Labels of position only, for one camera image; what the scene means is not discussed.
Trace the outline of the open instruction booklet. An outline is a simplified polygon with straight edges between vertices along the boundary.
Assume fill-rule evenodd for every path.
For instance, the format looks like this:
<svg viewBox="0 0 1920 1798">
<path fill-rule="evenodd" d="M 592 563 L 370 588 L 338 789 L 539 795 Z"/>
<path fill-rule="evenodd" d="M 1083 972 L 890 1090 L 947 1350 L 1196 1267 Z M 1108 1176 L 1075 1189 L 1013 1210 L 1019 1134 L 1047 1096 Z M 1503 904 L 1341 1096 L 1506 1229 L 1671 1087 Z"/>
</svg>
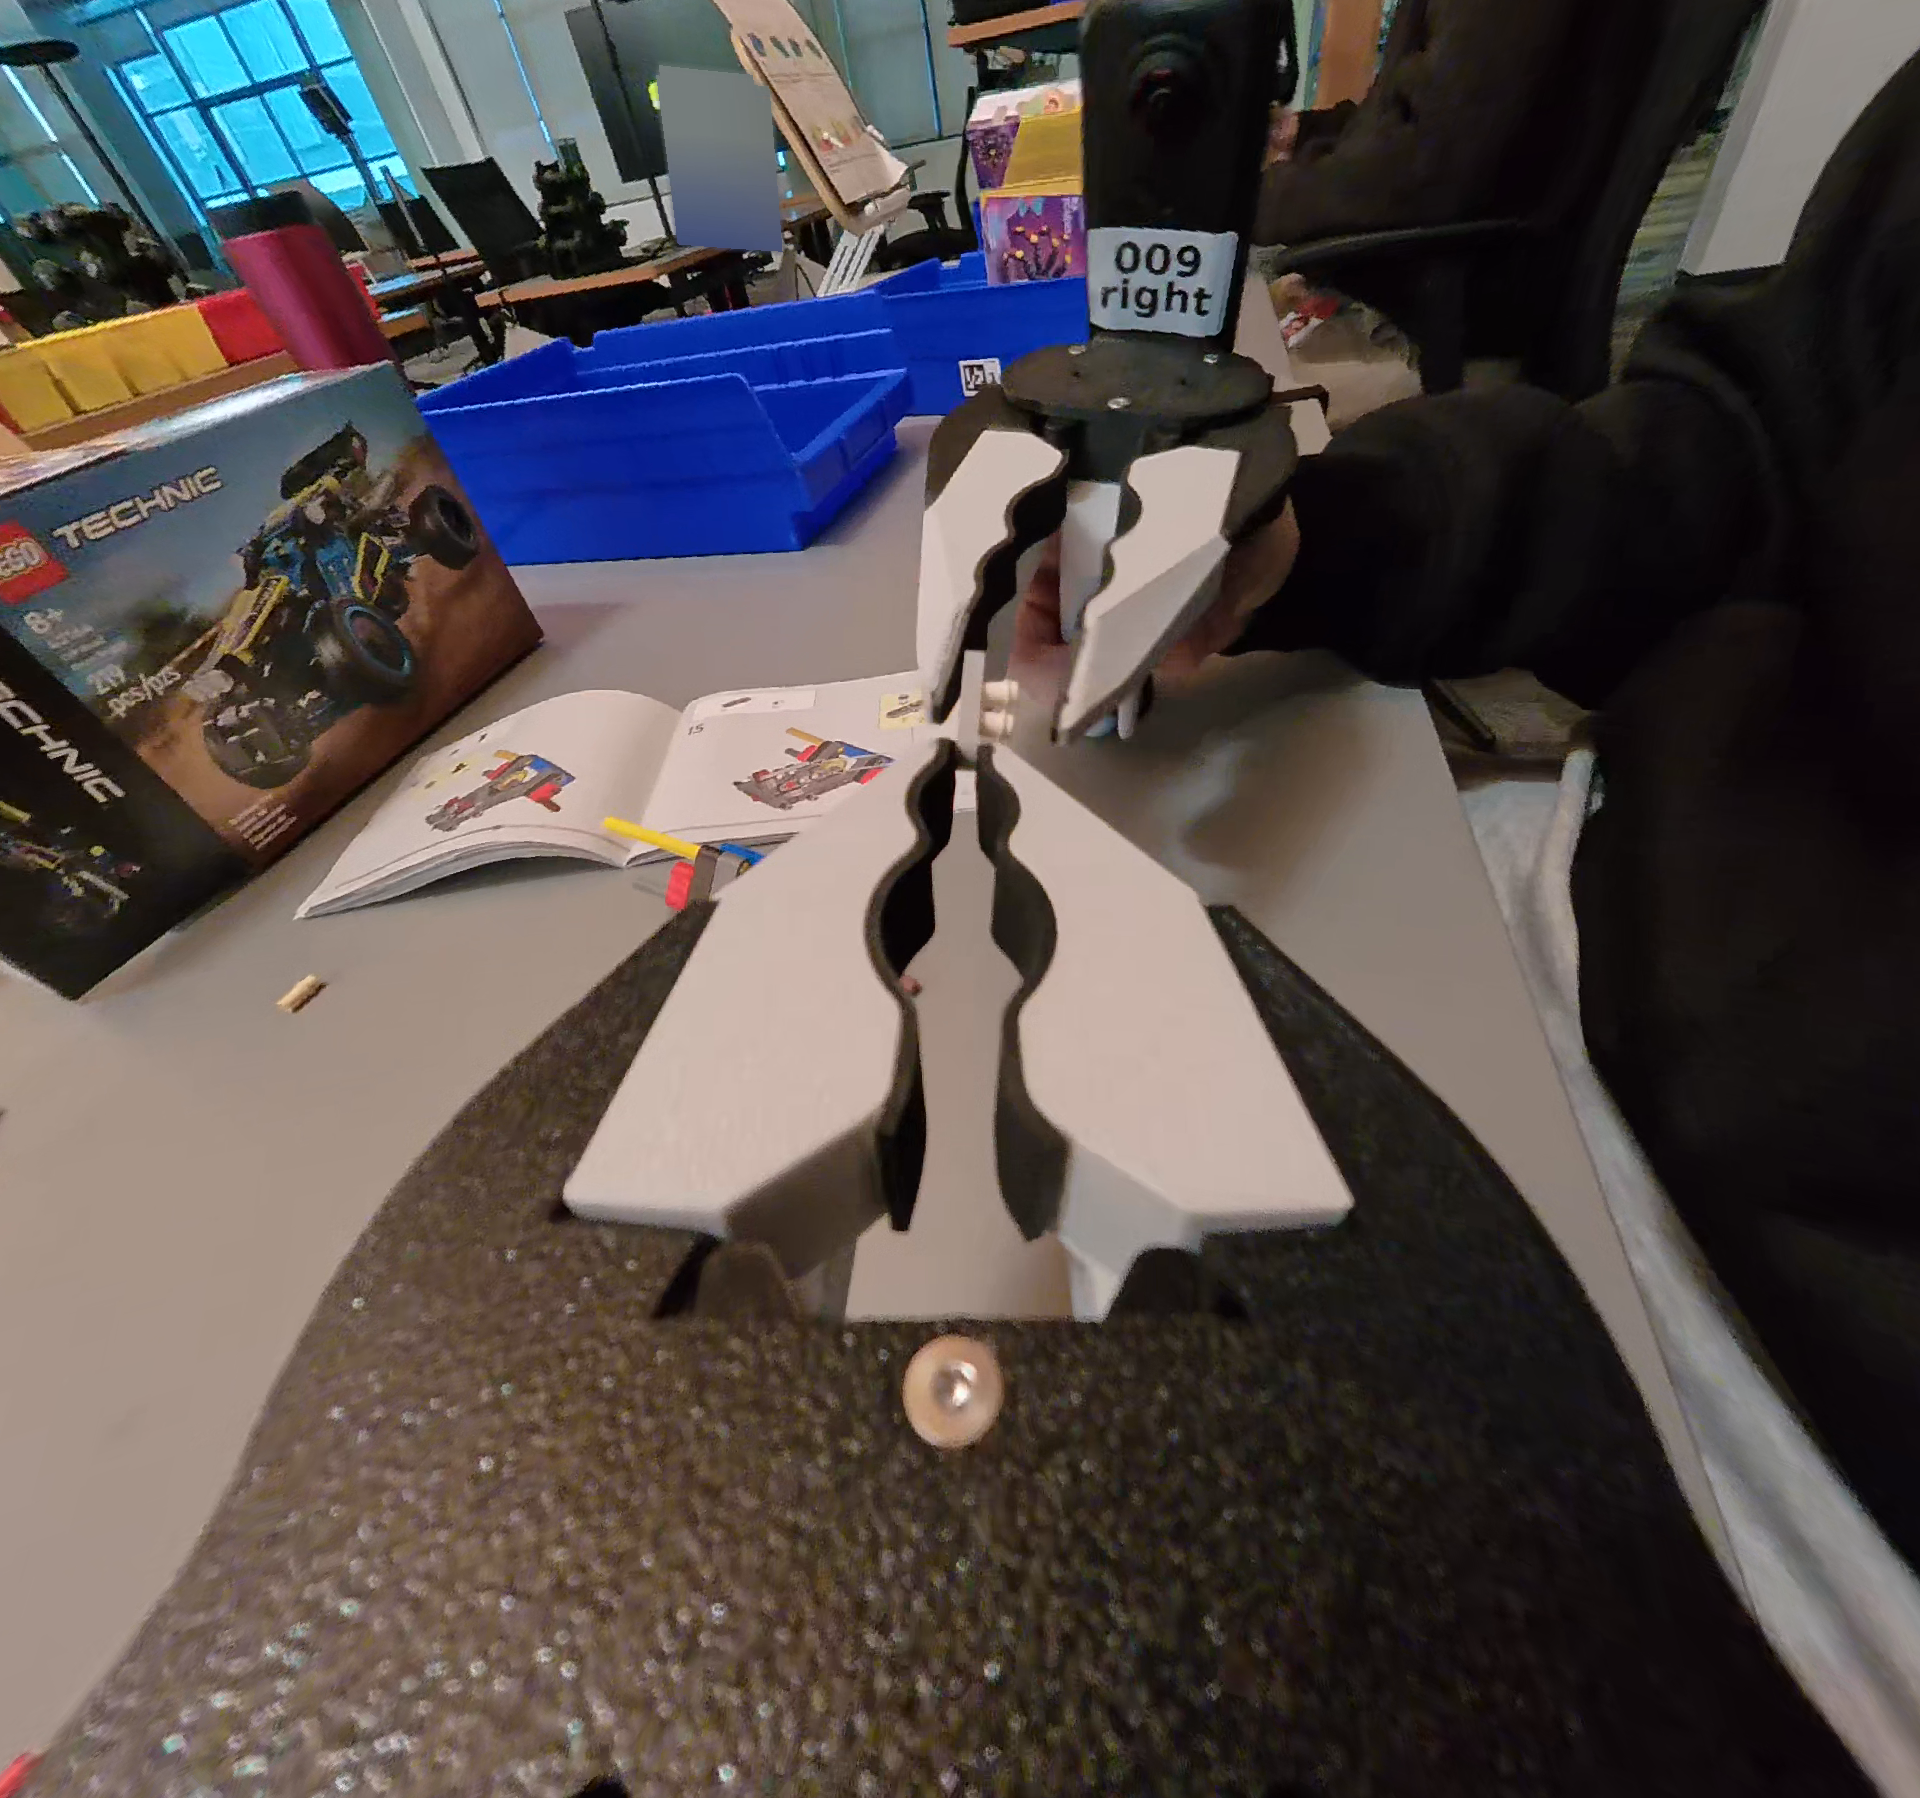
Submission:
<svg viewBox="0 0 1920 1798">
<path fill-rule="evenodd" d="M 911 672 L 717 691 L 659 706 L 580 691 L 420 753 L 300 920 L 404 897 L 503 861 L 674 861 L 605 827 L 622 815 L 686 843 L 775 849 L 933 733 Z"/>
</svg>

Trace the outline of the dark toy set box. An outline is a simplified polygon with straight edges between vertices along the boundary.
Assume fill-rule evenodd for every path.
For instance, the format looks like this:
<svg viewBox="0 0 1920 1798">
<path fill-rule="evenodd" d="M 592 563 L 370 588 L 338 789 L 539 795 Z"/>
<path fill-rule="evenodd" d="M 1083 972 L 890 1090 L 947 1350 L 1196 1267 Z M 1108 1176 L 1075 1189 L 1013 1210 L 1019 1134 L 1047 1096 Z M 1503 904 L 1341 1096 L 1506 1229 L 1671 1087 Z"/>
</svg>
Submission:
<svg viewBox="0 0 1920 1798">
<path fill-rule="evenodd" d="M 0 958 L 81 998 L 543 644 L 391 366 L 3 466 Z"/>
</svg>

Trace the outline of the maroon cylinder container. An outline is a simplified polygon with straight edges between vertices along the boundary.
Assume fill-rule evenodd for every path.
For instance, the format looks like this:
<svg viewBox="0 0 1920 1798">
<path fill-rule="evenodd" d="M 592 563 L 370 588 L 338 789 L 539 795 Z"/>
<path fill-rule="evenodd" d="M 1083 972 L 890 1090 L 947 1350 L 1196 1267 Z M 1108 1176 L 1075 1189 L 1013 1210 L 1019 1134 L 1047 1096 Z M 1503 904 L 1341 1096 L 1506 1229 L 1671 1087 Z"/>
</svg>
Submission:
<svg viewBox="0 0 1920 1798">
<path fill-rule="evenodd" d="M 308 375 L 396 369 L 396 346 L 370 290 L 313 223 L 221 237 L 225 262 Z"/>
</svg>

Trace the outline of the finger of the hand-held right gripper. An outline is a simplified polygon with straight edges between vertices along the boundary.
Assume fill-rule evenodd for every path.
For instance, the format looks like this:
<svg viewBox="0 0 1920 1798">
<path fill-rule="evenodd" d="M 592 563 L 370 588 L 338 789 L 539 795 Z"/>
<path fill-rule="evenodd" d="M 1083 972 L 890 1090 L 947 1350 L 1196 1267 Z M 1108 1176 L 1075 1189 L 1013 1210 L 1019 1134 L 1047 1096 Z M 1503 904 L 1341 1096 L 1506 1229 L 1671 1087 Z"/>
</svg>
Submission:
<svg viewBox="0 0 1920 1798">
<path fill-rule="evenodd" d="M 1216 604 L 1233 555 L 1233 509 L 1244 454 L 1186 442 L 1134 460 L 1134 522 L 1116 530 L 1103 584 L 1078 612 L 1078 636 L 1053 741 L 1121 720 L 1160 656 Z"/>
<path fill-rule="evenodd" d="M 959 706 L 963 661 L 1021 589 L 1021 563 L 1060 538 L 1067 453 L 1035 429 L 983 429 L 924 509 L 916 656 L 929 724 Z"/>
</svg>

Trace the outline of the black monitor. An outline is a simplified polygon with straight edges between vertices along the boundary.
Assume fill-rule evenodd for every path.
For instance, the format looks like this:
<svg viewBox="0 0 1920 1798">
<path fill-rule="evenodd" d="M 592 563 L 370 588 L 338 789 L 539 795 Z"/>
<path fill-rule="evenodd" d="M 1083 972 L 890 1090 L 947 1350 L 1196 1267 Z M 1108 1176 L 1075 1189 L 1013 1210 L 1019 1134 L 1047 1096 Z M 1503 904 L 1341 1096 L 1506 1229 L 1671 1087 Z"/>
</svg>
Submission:
<svg viewBox="0 0 1920 1798">
<path fill-rule="evenodd" d="M 742 79 L 716 0 L 592 0 L 566 32 L 622 182 L 663 175 L 659 65 Z"/>
</svg>

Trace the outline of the red storage bin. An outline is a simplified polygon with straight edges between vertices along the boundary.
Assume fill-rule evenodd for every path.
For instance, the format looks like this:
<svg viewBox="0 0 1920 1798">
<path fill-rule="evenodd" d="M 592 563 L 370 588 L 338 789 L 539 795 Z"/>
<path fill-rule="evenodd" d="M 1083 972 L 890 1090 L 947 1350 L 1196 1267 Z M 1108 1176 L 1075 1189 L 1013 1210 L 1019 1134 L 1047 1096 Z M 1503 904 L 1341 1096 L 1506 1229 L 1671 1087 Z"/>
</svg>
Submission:
<svg viewBox="0 0 1920 1798">
<path fill-rule="evenodd" d="M 247 289 L 187 301 L 231 369 L 289 358 L 289 341 Z"/>
</svg>

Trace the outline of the yellow pink toy box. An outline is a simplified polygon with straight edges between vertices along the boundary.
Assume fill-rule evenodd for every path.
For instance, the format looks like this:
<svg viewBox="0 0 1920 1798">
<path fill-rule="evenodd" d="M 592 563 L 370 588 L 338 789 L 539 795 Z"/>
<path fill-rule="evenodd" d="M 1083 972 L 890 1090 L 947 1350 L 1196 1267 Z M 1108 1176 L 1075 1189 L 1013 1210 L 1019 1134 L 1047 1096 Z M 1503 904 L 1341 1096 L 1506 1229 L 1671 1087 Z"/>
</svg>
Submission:
<svg viewBox="0 0 1920 1798">
<path fill-rule="evenodd" d="M 987 191 L 1025 191 L 1083 182 L 1083 82 L 1060 79 L 971 99 L 963 149 L 971 186 Z"/>
</svg>

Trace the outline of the yellow storage bin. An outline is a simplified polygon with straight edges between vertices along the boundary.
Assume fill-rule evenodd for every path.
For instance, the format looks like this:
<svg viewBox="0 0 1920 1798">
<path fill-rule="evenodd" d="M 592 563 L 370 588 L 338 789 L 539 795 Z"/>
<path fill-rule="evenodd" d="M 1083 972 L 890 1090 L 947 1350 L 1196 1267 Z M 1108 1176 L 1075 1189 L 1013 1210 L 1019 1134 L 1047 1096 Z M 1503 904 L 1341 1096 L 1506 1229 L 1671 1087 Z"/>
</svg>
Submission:
<svg viewBox="0 0 1920 1798">
<path fill-rule="evenodd" d="M 0 416 L 39 435 L 199 379 L 225 375 L 225 354 L 193 304 L 81 324 L 0 354 Z"/>
</svg>

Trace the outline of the lego chassis assembly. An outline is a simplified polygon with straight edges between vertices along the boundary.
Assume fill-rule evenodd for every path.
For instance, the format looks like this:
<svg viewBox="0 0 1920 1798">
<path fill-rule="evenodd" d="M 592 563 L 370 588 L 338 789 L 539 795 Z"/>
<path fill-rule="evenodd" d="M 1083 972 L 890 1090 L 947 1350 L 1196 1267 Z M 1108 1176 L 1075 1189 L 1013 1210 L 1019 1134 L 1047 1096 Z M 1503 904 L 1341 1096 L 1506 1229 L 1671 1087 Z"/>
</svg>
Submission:
<svg viewBox="0 0 1920 1798">
<path fill-rule="evenodd" d="M 605 815 L 605 827 L 621 843 L 634 843 L 639 849 L 659 849 L 674 859 L 668 888 L 663 888 L 663 905 L 686 910 L 693 904 L 716 897 L 726 882 L 734 882 L 742 869 L 762 861 L 762 849 L 734 846 L 734 843 L 686 843 L 622 815 Z"/>
</svg>

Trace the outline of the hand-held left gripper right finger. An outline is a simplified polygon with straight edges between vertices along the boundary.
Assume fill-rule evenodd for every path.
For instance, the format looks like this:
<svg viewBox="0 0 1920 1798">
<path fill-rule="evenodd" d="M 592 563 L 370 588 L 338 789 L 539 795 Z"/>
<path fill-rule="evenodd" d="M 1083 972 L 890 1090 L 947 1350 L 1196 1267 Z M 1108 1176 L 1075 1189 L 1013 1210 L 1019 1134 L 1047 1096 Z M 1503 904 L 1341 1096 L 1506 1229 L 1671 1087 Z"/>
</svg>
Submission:
<svg viewBox="0 0 1920 1798">
<path fill-rule="evenodd" d="M 1019 970 L 999 1059 L 999 1180 L 1103 1320 L 1150 1253 L 1332 1229 L 1347 1186 L 1208 905 L 1013 751 L 977 758 L 994 943 Z"/>
</svg>

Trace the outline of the person's right forearm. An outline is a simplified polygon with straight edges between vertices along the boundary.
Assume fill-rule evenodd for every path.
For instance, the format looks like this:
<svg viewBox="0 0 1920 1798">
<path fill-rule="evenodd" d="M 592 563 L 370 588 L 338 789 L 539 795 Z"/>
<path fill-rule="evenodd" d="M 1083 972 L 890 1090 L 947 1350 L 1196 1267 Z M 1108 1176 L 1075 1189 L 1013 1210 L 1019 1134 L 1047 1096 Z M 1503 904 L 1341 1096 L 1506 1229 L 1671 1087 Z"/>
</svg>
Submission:
<svg viewBox="0 0 1920 1798">
<path fill-rule="evenodd" d="M 1244 648 L 1375 682 L 1530 667 L 1602 706 L 1680 629 L 1808 606 L 1890 656 L 1918 604 L 1920 61 L 1822 166 L 1777 268 L 1683 283 L 1620 379 L 1420 393 L 1292 478 Z"/>
</svg>

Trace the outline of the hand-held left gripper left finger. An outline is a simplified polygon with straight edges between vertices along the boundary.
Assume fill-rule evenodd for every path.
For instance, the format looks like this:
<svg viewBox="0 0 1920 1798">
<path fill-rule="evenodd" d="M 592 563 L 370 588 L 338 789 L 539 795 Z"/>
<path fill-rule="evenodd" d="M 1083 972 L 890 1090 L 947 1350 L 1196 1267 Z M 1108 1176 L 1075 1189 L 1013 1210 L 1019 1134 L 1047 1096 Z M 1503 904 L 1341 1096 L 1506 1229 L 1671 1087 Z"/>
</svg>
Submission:
<svg viewBox="0 0 1920 1798">
<path fill-rule="evenodd" d="M 581 1221 L 759 1247 L 794 1300 L 846 1318 L 857 1240 L 924 1180 L 916 961 L 959 753 L 937 740 L 693 910 L 638 1059 L 562 1206 Z"/>
</svg>

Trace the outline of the person's right hand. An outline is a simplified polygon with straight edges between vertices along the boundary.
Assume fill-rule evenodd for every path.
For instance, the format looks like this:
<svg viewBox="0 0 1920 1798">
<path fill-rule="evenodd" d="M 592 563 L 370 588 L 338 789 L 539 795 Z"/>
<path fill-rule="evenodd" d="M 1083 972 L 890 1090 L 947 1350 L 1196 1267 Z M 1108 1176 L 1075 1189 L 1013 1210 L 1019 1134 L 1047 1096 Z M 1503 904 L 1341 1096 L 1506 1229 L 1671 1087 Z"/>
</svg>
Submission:
<svg viewBox="0 0 1920 1798">
<path fill-rule="evenodd" d="M 1212 656 L 1222 656 L 1248 630 L 1252 616 L 1278 597 L 1295 550 L 1300 526 L 1290 501 L 1268 526 L 1248 530 L 1233 547 L 1216 604 L 1153 667 L 1153 691 L 1180 691 Z M 1061 629 L 1061 535 L 1031 550 L 1021 566 L 1025 588 L 1013 612 L 1008 678 L 1021 682 L 1025 701 L 1047 701 L 1061 691 L 1072 663 Z"/>
</svg>

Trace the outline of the wooden easel sign board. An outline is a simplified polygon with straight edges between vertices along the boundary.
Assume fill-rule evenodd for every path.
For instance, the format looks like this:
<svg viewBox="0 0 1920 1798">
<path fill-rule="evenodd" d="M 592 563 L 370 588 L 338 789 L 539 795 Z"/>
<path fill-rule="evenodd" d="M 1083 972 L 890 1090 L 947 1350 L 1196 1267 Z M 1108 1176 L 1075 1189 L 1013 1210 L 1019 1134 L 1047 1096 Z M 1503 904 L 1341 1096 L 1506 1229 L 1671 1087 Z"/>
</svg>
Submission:
<svg viewBox="0 0 1920 1798">
<path fill-rule="evenodd" d="M 794 0 L 716 0 L 734 57 L 770 93 L 775 126 L 846 234 L 881 237 L 908 215 L 911 166 L 867 121 L 831 43 Z"/>
</svg>

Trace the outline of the blue plastic bin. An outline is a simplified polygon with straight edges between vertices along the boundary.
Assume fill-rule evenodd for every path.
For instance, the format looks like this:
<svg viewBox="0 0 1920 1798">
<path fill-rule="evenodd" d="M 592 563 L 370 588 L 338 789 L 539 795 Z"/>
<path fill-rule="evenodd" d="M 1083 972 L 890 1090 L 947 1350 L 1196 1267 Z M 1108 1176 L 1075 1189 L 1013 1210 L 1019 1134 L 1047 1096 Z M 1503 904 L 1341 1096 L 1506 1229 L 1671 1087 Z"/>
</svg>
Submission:
<svg viewBox="0 0 1920 1798">
<path fill-rule="evenodd" d="M 908 406 L 881 329 L 645 366 L 543 346 L 420 396 L 512 566 L 804 550 L 890 464 Z"/>
</svg>

